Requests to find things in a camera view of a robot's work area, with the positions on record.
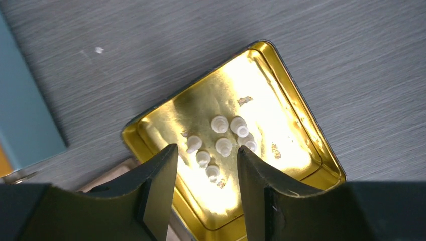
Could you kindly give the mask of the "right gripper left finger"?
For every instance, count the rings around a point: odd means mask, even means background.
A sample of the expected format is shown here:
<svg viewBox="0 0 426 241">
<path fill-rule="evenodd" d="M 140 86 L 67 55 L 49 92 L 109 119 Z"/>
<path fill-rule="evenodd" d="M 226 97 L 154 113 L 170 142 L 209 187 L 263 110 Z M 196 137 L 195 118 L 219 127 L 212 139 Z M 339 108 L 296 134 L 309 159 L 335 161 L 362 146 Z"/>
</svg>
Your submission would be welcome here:
<svg viewBox="0 0 426 241">
<path fill-rule="evenodd" d="M 88 192 L 1 185 L 1 240 L 166 240 L 178 147 Z"/>
</svg>

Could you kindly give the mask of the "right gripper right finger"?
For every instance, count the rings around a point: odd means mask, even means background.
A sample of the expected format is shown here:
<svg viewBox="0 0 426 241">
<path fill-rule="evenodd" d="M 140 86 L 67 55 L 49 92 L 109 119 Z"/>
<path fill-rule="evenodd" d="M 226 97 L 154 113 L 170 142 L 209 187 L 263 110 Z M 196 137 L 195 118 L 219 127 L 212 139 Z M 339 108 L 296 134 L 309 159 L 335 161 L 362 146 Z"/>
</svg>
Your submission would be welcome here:
<svg viewBox="0 0 426 241">
<path fill-rule="evenodd" d="M 248 240 L 425 240 L 425 183 L 304 184 L 249 148 L 237 154 Z"/>
</svg>

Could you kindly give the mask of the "white chess knight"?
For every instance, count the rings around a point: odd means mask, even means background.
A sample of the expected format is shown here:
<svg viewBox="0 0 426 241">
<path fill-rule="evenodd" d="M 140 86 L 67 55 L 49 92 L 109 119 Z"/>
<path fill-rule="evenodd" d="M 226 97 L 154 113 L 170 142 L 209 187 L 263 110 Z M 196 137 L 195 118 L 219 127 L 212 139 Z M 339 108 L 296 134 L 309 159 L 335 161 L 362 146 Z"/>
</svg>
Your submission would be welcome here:
<svg viewBox="0 0 426 241">
<path fill-rule="evenodd" d="M 187 138 L 186 144 L 187 144 L 186 152 L 191 154 L 201 148 L 202 139 L 197 135 L 192 135 Z"/>
</svg>

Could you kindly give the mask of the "tall white chess piece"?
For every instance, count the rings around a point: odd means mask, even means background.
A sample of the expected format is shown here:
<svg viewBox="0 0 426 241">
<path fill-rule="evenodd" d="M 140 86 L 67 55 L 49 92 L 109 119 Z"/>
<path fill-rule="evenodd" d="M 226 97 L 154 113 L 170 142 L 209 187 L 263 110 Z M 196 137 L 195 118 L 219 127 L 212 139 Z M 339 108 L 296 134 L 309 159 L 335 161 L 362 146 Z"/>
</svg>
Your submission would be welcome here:
<svg viewBox="0 0 426 241">
<path fill-rule="evenodd" d="M 233 133 L 235 133 L 238 137 L 244 138 L 250 132 L 247 127 L 247 123 L 245 120 L 239 116 L 233 118 L 230 122 L 230 129 Z"/>
</svg>

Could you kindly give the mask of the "yellow metal tray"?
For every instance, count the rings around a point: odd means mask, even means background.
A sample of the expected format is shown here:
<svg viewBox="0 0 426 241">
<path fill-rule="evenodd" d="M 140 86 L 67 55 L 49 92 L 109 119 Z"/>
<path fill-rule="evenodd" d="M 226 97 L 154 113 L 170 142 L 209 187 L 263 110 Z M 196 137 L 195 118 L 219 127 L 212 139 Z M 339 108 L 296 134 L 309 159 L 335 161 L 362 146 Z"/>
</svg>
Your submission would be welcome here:
<svg viewBox="0 0 426 241">
<path fill-rule="evenodd" d="M 259 40 L 130 120 L 122 139 L 142 163 L 178 146 L 172 209 L 192 240 L 246 240 L 237 152 L 230 129 L 239 116 L 255 154 L 310 186 L 326 190 L 346 174 L 275 45 Z M 187 138 L 202 139 L 189 154 Z"/>
</svg>

